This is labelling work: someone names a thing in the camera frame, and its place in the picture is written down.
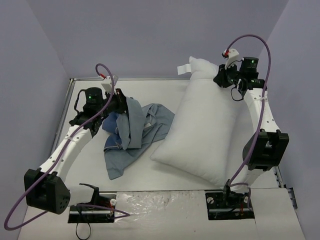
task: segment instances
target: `gray wall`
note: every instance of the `gray wall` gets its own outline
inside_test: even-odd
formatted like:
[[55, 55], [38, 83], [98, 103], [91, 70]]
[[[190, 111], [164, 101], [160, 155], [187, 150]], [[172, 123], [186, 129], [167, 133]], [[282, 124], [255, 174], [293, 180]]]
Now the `gray wall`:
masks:
[[[268, 95], [272, 113], [290, 137], [280, 170], [297, 199], [307, 240], [319, 239], [320, 226], [320, 1], [290, 0], [268, 44], [272, 68]], [[265, 75], [267, 55], [260, 55]]]
[[[68, 87], [58, 56], [25, 0], [0, 3], [0, 239], [4, 219], [24, 192], [29, 168], [46, 160], [55, 137]], [[27, 206], [18, 207], [11, 226], [22, 223]]]
[[[71, 77], [102, 62], [121, 77], [177, 76], [189, 56], [222, 63], [239, 35], [268, 38], [288, 0], [27, 0]], [[256, 40], [236, 45], [258, 56]]]

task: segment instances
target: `folded garment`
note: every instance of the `folded garment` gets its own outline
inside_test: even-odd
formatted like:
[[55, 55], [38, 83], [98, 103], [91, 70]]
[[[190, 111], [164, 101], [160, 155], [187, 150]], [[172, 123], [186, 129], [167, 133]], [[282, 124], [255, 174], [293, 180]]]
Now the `folded garment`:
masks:
[[111, 133], [104, 145], [104, 159], [109, 179], [124, 174], [151, 145], [164, 139], [171, 127], [175, 114], [161, 104], [141, 107], [130, 97], [126, 98], [128, 114], [110, 114], [103, 122], [102, 129]]

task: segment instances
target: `table surface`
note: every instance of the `table surface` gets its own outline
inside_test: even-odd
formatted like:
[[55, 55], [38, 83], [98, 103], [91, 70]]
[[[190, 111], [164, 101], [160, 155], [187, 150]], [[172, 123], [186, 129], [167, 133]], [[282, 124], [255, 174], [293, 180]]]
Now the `table surface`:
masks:
[[[100, 87], [100, 84], [92, 80], [75, 82], [61, 136], [66, 135], [68, 121], [76, 115], [73, 103], [79, 90]], [[117, 83], [126, 96], [134, 97], [142, 106], [159, 103], [172, 112], [176, 112], [187, 85], [187, 80], [120, 80]], [[81, 97], [78, 105], [84, 103]], [[151, 161], [150, 155], [161, 142], [153, 143], [122, 177], [109, 180], [103, 153], [107, 137], [108, 134], [100, 130], [85, 146], [65, 184], [88, 183], [104, 192], [117, 192], [117, 208], [130, 212], [131, 217], [115, 223], [92, 224], [91, 240], [304, 239], [288, 192], [278, 188], [273, 171], [261, 175], [252, 186], [255, 219], [209, 221], [203, 190], [216, 187], [192, 174]], [[25, 221], [39, 212], [29, 207]], [[68, 211], [61, 215], [47, 213], [41, 220], [23, 227], [19, 240], [77, 239], [75, 224], [67, 224], [67, 220]], [[81, 224], [79, 232], [85, 237], [88, 226]]]

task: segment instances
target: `pillow tag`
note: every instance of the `pillow tag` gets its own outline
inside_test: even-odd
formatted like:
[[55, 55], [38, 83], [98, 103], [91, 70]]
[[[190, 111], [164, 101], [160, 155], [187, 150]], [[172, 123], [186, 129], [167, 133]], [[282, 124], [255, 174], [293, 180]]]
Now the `pillow tag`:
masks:
[[185, 73], [191, 73], [191, 66], [189, 63], [187, 63], [185, 65], [178, 66], [177, 70], [178, 70], [178, 75], [185, 74]]

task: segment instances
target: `white pillow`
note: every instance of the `white pillow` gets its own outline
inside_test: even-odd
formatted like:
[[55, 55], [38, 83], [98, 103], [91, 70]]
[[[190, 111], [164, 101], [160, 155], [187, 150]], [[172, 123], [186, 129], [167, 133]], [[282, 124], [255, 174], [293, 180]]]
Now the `white pillow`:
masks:
[[217, 65], [194, 57], [189, 63], [190, 83], [168, 135], [150, 158], [223, 187], [237, 103], [229, 88], [213, 81]]

